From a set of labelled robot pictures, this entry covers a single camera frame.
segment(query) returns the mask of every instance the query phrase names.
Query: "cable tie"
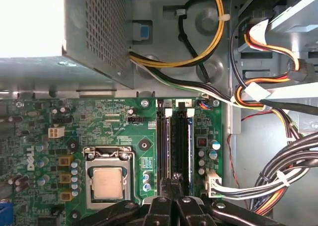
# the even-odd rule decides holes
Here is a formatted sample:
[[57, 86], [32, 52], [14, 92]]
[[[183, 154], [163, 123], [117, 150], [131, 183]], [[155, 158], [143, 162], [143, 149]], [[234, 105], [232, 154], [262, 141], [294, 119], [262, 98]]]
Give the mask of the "cable tie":
[[287, 138], [287, 141], [288, 141], [288, 142], [294, 142], [294, 141], [296, 141], [296, 139], [295, 139], [294, 137], [292, 137], [292, 138]]
[[176, 14], [177, 16], [186, 15], [186, 14], [187, 14], [187, 9], [177, 9], [177, 10], [175, 11], [175, 14]]
[[231, 18], [230, 14], [224, 14], [223, 16], [219, 16], [219, 21], [229, 21]]
[[290, 184], [289, 184], [289, 182], [288, 182], [288, 180], [287, 180], [287, 178], [286, 178], [286, 175], [285, 175], [283, 172], [281, 172], [280, 170], [278, 170], [278, 171], [276, 172], [276, 175], [277, 175], [277, 178], [280, 179], [280, 180], [284, 183], [284, 185], [285, 185], [286, 187], [289, 187], [289, 186], [290, 186]]
[[231, 101], [232, 103], [235, 103], [235, 102], [236, 102], [235, 97], [232, 96], [232, 98], [230, 99], [230, 101]]
[[271, 94], [269, 91], [267, 91], [265, 88], [261, 87], [255, 82], [250, 83], [244, 91], [257, 102], [259, 102], [262, 99], [266, 99]]
[[272, 109], [273, 109], [273, 107], [270, 107], [270, 106], [264, 105], [264, 107], [263, 107], [262, 111], [270, 111], [270, 110], [272, 110]]
[[259, 173], [259, 176], [260, 176], [263, 180], [265, 180], [267, 183], [271, 183], [271, 182], [272, 182], [270, 179], [268, 179], [268, 178], [263, 174], [263, 172], [260, 172], [260, 173]]

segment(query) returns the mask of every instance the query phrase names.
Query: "electrolytic capacitor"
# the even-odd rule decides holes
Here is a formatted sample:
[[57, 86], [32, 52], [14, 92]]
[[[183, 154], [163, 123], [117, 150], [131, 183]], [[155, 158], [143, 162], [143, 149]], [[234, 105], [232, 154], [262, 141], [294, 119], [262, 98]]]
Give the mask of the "electrolytic capacitor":
[[71, 168], [76, 168], [79, 164], [76, 161], [71, 163]]
[[150, 172], [148, 172], [148, 171], [145, 171], [144, 173], [143, 173], [143, 183], [145, 183], [146, 181], [150, 181]]
[[11, 178], [8, 180], [8, 184], [13, 185], [14, 182], [15, 182], [17, 179], [21, 178], [21, 177], [22, 177], [21, 174], [17, 174], [17, 175], [15, 175], [15, 176], [11, 177]]
[[205, 153], [204, 153], [204, 151], [199, 151], [198, 155], [199, 155], [199, 157], [204, 157]]
[[218, 158], [218, 153], [215, 150], [211, 150], [209, 153], [209, 158], [215, 160], [216, 158]]
[[74, 197], [76, 197], [77, 195], [79, 195], [79, 193], [80, 193], [80, 190], [79, 190], [79, 189], [72, 190], [72, 195], [73, 195]]
[[37, 152], [46, 151], [48, 147], [49, 147], [48, 143], [40, 143], [35, 146], [35, 150]]
[[78, 171], [77, 168], [74, 168], [74, 169], [71, 170], [71, 174], [72, 174], [72, 175], [77, 175], [78, 172], [79, 172], [79, 171]]
[[68, 113], [68, 112], [70, 112], [71, 111], [71, 109], [69, 108], [69, 107], [62, 107], [62, 108], [60, 108], [60, 112], [61, 113]]
[[47, 157], [43, 157], [42, 159], [36, 161], [36, 165], [39, 168], [46, 166], [48, 163], [49, 159]]
[[24, 176], [20, 177], [19, 179], [17, 179], [14, 183], [15, 183], [15, 185], [22, 185], [28, 179], [29, 179], [29, 176], [28, 175], [24, 175]]
[[127, 110], [128, 115], [133, 115], [135, 113], [135, 110], [133, 108], [130, 108]]
[[21, 192], [29, 187], [29, 183], [24, 183], [23, 185], [19, 185], [15, 188], [16, 192]]
[[77, 185], [76, 183], [72, 183], [72, 184], [71, 184], [71, 188], [72, 188], [73, 190], [76, 190], [78, 187], [79, 187], [79, 185]]
[[209, 142], [209, 146], [213, 149], [213, 150], [219, 150], [221, 148], [221, 144], [217, 141], [217, 140], [211, 140]]
[[77, 175], [74, 175], [71, 177], [71, 181], [74, 183], [78, 182], [78, 180], [79, 180], [79, 177]]
[[198, 170], [198, 173], [199, 173], [199, 175], [204, 175], [205, 169], [204, 169], [204, 168], [200, 168], [200, 169]]
[[40, 177], [38, 180], [37, 180], [37, 184], [38, 186], [43, 186], [45, 185], [46, 183], [48, 183], [50, 180], [50, 177], [48, 175], [43, 175], [42, 177]]
[[146, 192], [150, 191], [151, 190], [151, 184], [148, 184], [148, 183], [144, 184], [143, 190], [146, 191]]
[[199, 160], [199, 166], [204, 166], [205, 165], [205, 161], [204, 160]]

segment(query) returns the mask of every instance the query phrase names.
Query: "integrated circuit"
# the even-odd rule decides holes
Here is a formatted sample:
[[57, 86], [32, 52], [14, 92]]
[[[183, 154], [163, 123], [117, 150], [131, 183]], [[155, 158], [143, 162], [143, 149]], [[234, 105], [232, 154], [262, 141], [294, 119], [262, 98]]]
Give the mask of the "integrated circuit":
[[92, 178], [92, 190], [95, 199], [123, 198], [122, 168], [94, 168]]

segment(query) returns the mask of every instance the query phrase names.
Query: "red wire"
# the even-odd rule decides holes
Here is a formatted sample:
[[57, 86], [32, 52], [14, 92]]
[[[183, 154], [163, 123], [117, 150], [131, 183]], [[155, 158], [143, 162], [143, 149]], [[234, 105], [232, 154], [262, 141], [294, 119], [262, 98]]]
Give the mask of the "red wire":
[[[270, 113], [272, 113], [272, 112], [271, 111], [259, 112], [259, 113], [256, 113], [256, 114], [252, 114], [252, 115], [246, 116], [246, 117], [242, 118], [241, 121], [244, 121], [246, 119], [250, 119], [250, 118], [252, 118], [254, 116], [265, 115], [265, 114], [270, 114]], [[235, 172], [235, 169], [234, 169], [233, 155], [232, 155], [232, 148], [231, 148], [231, 137], [232, 137], [232, 134], [229, 134], [229, 136], [227, 138], [227, 143], [228, 143], [228, 147], [229, 147], [229, 158], [230, 158], [231, 170], [232, 170], [232, 175], [233, 175], [235, 184], [240, 189], [238, 176], [237, 176], [237, 174]], [[247, 201], [244, 200], [244, 203], [246, 205], [246, 208], [248, 209]]]

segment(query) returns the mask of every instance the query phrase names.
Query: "yellow wire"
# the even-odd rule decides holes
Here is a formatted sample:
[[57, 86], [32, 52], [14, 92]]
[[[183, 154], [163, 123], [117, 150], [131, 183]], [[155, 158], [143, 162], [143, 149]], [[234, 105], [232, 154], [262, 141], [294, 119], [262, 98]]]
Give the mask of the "yellow wire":
[[[249, 45], [249, 46], [251, 46], [251, 43], [249, 42], [249, 40], [247, 39], [247, 35], [246, 34], [244, 34], [244, 39], [245, 39], [245, 42]], [[251, 36], [250, 36], [250, 40], [251, 40], [251, 42], [252, 42], [252, 44], [254, 43], [254, 44], [256, 44], [256, 45], [259, 45], [259, 46], [261, 46], [261, 47], [265, 47], [265, 48], [268, 48], [268, 49], [271, 49], [271, 50], [273, 50], [273, 51], [275, 51], [275, 52], [278, 52], [278, 53], [283, 53], [283, 54], [288, 54], [290, 57], [292, 57], [292, 59], [293, 59], [293, 61], [294, 61], [294, 63], [295, 63], [295, 70], [299, 70], [299, 61], [298, 61], [298, 58], [295, 56], [295, 54], [292, 52], [292, 51], [290, 51], [290, 50], [288, 50], [288, 49], [286, 49], [286, 48], [283, 48], [283, 47], [279, 47], [279, 46], [271, 46], [271, 45], [263, 45], [263, 44], [261, 44], [261, 43], [259, 43], [259, 42], [257, 42], [257, 41], [255, 41]]]
[[[217, 4], [219, 15], [220, 15], [220, 17], [223, 17], [224, 7], [223, 7], [222, 0], [215, 0], [215, 1]], [[223, 31], [224, 31], [224, 26], [225, 26], [225, 22], [220, 19], [217, 33], [216, 33], [213, 41], [211, 42], [211, 44], [208, 46], [208, 48], [203, 53], [201, 53], [199, 56], [197, 56], [196, 58], [193, 58], [191, 60], [182, 61], [182, 62], [174, 62], [174, 63], [160, 63], [160, 62], [143, 60], [143, 59], [140, 59], [140, 58], [134, 57], [134, 56], [130, 56], [130, 58], [132, 60], [144, 65], [144, 66], [154, 67], [154, 68], [171, 68], [171, 67], [177, 67], [177, 66], [190, 64], [194, 61], [198, 61], [198, 60], [202, 59], [203, 57], [207, 56], [211, 51], [213, 51], [217, 47], [218, 43], [221, 40]]]

